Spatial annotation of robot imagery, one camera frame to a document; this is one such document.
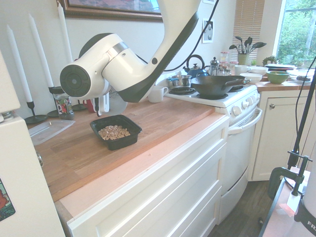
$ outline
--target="kettle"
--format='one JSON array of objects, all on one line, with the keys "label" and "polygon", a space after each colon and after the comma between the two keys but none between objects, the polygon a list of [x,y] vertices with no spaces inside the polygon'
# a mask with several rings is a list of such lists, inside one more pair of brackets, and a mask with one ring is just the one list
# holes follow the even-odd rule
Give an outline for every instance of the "kettle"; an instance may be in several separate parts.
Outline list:
[{"label": "kettle", "polygon": [[[197,63],[194,63],[194,67],[189,68],[189,61],[191,58],[198,58],[202,62],[202,67],[200,68],[199,66],[197,66]],[[188,75],[192,76],[192,78],[196,78],[197,74],[199,74],[199,73],[206,73],[206,70],[204,70],[205,63],[204,63],[202,57],[197,55],[197,54],[193,54],[187,59],[187,67],[184,67],[183,69],[184,69],[184,71],[186,71],[186,73]]]}]

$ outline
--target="stove burner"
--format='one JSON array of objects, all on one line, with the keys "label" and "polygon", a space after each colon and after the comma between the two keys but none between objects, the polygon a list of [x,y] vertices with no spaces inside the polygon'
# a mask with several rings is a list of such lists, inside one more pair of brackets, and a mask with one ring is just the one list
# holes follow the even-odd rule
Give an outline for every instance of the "stove burner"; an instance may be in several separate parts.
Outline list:
[{"label": "stove burner", "polygon": [[197,94],[197,98],[206,99],[206,100],[220,100],[220,99],[226,98],[227,96],[228,96],[228,94],[219,95],[219,96],[209,96],[209,95]]},{"label": "stove burner", "polygon": [[233,88],[229,91],[229,92],[239,92],[244,90],[245,87],[243,85],[237,85],[237,86],[233,86]]},{"label": "stove burner", "polygon": [[191,95],[194,94],[196,90],[189,87],[176,87],[169,91],[172,95]]}]

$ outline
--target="saucepan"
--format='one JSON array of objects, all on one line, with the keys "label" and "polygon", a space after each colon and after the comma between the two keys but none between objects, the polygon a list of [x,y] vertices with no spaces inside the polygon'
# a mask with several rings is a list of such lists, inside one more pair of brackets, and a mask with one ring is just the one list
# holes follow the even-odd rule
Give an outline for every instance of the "saucepan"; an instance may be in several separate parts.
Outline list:
[{"label": "saucepan", "polygon": [[190,87],[191,86],[191,75],[176,75],[172,77],[168,77],[166,79],[168,88],[173,89],[175,87]]},{"label": "saucepan", "polygon": [[196,78],[191,79],[193,87],[202,96],[222,96],[231,90],[233,86],[245,85],[250,80],[242,76],[210,76],[207,73],[199,73]]}]

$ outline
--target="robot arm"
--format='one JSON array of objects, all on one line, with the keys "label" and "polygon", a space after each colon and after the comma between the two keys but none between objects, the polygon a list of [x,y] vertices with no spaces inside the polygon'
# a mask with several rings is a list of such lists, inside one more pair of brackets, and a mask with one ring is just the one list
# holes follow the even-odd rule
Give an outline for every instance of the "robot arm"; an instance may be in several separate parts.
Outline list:
[{"label": "robot arm", "polygon": [[200,0],[158,0],[164,39],[148,64],[142,62],[116,34],[93,37],[83,47],[80,58],[62,70],[62,88],[80,100],[103,96],[111,86],[126,102],[146,98],[195,28],[199,3]]}]

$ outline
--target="oven handle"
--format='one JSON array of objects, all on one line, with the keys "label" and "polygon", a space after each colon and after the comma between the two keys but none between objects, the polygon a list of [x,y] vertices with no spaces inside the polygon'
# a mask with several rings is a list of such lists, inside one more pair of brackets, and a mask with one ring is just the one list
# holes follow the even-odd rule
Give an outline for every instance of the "oven handle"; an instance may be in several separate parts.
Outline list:
[{"label": "oven handle", "polygon": [[253,125],[255,125],[259,121],[259,119],[261,118],[262,109],[256,108],[256,112],[258,112],[258,115],[250,123],[247,123],[247,124],[245,124],[244,126],[241,126],[241,127],[229,128],[228,129],[228,135],[241,133],[241,132],[245,131],[246,129],[248,129],[248,128],[252,127]]}]

